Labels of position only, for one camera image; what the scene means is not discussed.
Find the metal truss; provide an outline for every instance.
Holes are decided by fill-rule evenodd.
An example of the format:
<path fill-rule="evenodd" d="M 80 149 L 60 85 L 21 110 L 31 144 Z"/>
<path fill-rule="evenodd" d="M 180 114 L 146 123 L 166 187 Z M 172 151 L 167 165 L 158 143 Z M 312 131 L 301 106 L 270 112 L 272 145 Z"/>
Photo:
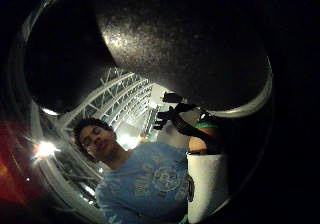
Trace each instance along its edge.
<path fill-rule="evenodd" d="M 153 85 L 148 79 L 119 68 L 110 68 L 100 82 L 101 86 L 75 110 L 56 120 L 55 126 L 65 138 L 70 140 L 74 125 L 82 118 L 102 119 L 117 129 L 132 107 L 141 105 L 141 99 L 149 99 Z"/>

